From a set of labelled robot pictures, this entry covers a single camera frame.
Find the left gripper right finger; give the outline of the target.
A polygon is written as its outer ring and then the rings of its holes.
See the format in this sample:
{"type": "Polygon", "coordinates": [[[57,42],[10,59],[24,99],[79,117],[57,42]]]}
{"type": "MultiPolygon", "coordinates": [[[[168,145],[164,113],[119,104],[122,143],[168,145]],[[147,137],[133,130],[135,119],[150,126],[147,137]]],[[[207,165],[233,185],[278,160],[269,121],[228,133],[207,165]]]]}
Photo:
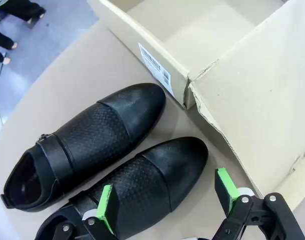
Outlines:
{"type": "Polygon", "coordinates": [[[269,193],[263,199],[241,194],[224,167],[215,170],[214,188],[226,216],[214,240],[240,240],[247,226],[257,226],[267,240],[305,239],[280,193],[269,193]]]}

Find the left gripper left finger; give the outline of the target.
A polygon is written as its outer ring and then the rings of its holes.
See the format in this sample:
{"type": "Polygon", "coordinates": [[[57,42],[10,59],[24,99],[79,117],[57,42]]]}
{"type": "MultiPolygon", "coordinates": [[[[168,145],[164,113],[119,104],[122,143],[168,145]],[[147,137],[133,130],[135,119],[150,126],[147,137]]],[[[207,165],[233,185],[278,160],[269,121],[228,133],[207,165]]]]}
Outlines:
{"type": "Polygon", "coordinates": [[[81,235],[76,235],[76,227],[67,222],[56,226],[53,238],[81,240],[88,237],[91,240],[117,240],[119,207],[120,201],[115,187],[112,184],[105,185],[97,208],[88,210],[81,219],[81,235]]]}

